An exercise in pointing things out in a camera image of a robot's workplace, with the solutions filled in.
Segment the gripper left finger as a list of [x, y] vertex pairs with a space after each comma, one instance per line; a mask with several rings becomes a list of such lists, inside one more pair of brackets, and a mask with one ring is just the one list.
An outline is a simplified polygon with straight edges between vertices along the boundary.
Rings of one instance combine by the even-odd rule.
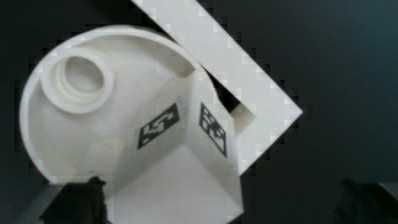
[[49, 184], [15, 219], [15, 224], [110, 224], [104, 185], [97, 176], [85, 182]]

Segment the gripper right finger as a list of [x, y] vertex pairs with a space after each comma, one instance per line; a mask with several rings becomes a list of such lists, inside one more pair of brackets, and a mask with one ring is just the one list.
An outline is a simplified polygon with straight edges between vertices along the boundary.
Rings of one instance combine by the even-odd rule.
[[398, 183], [341, 181], [332, 224], [398, 224]]

